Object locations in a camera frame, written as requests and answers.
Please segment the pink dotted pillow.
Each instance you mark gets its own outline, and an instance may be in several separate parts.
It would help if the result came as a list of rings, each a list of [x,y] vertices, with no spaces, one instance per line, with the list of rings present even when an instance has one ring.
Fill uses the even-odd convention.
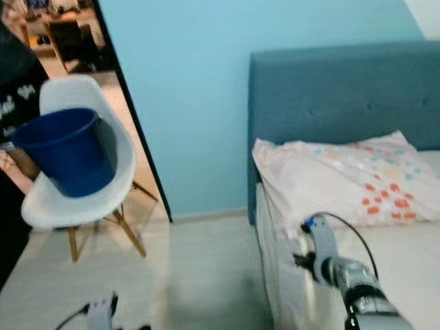
[[[440,174],[402,132],[352,144],[258,139],[252,157],[284,232],[317,212],[359,226],[440,221]]]

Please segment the teal upholstered headboard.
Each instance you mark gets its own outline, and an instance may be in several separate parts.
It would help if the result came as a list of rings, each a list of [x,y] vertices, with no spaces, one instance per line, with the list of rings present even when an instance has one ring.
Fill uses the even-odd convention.
[[[352,144],[402,132],[440,151],[440,41],[258,52],[247,97],[247,214],[255,226],[256,140]]]

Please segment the blue plastic bucket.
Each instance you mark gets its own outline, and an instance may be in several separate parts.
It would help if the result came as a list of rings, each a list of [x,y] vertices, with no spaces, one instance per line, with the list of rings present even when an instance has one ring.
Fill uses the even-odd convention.
[[[10,136],[58,191],[83,197],[101,190],[114,176],[97,126],[100,116],[91,108],[68,108],[29,120]]]

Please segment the person in black clothes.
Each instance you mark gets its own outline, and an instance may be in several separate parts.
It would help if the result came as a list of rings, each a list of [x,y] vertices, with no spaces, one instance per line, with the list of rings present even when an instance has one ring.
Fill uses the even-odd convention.
[[[1,151],[12,158],[25,178],[33,182],[40,169],[31,157],[10,141],[21,125],[40,116],[40,87],[48,79],[40,60],[6,24],[0,24],[0,129]],[[32,227],[20,208],[25,192],[9,174],[1,174],[1,289],[4,289],[30,239]]]

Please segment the white shell chair wooden legs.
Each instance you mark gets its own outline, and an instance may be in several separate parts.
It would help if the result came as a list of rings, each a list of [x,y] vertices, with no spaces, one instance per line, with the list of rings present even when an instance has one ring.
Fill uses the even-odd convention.
[[[91,108],[100,116],[98,138],[114,169],[112,181],[98,192],[82,197],[62,195],[42,172],[26,193],[20,214],[34,228],[64,228],[68,232],[70,254],[77,261],[76,229],[85,224],[107,220],[123,229],[141,256],[146,251],[123,216],[123,204],[135,181],[136,156],[132,138],[91,76],[71,75],[51,79],[41,87],[41,114],[68,108]]]

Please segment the wooden desk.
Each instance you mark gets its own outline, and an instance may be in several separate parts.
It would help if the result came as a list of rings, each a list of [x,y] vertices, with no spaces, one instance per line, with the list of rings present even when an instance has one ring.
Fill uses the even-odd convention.
[[[92,19],[96,19],[96,13],[94,12],[94,10],[77,9],[77,10],[69,10],[69,12],[60,14],[59,16],[50,16],[48,14],[41,14],[41,16],[38,16],[38,18],[31,20],[17,19],[13,22],[13,26],[19,28],[19,31],[22,32],[22,36],[25,38],[26,44],[31,46],[34,52],[42,54],[51,51],[57,57],[56,50],[54,50],[53,44],[50,41],[50,36],[48,36],[46,25],[50,23],[75,21],[79,24],[79,26],[84,26],[87,25],[86,22],[88,22],[88,20],[92,20]],[[100,60],[99,47],[98,47],[98,60]],[[98,69],[100,69],[100,63],[97,62],[97,71]]]

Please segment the black office chair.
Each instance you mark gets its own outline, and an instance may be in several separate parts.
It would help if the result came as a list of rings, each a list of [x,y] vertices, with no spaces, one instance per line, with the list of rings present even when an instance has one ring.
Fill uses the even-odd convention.
[[[100,59],[90,25],[79,26],[75,21],[46,25],[54,52],[68,73],[96,72]]]

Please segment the black door frame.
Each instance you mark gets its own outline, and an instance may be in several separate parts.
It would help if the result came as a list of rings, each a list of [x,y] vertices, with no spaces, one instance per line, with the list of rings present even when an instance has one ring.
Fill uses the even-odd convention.
[[[174,224],[172,210],[166,200],[166,192],[164,192],[164,187],[162,185],[160,176],[158,176],[158,172],[154,164],[152,163],[153,158],[151,155],[150,147],[148,145],[148,142],[146,141],[146,136],[144,134],[144,129],[142,128],[138,113],[136,113],[134,100],[132,100],[128,82],[126,81],[126,76],[124,76],[124,72],[122,71],[122,63],[119,60],[118,54],[116,54],[116,47],[114,47],[113,44],[112,34],[110,34],[109,28],[107,26],[106,14],[104,13],[104,10],[102,8],[103,4],[105,4],[107,0],[93,0],[93,2],[98,24],[100,24],[104,37],[106,38],[106,42],[108,42],[113,48],[113,57],[116,58],[116,69],[114,69],[114,72],[120,83],[120,88],[122,88],[122,93],[126,100],[126,105],[129,108],[129,113],[135,126],[137,140],[141,147],[144,149],[144,151],[142,151],[142,154],[145,156],[148,167],[150,167],[152,178],[154,179],[154,182],[156,182],[156,188],[158,189],[158,199],[162,202],[162,206],[164,207],[164,214],[166,214],[166,216],[168,217],[168,222]]]

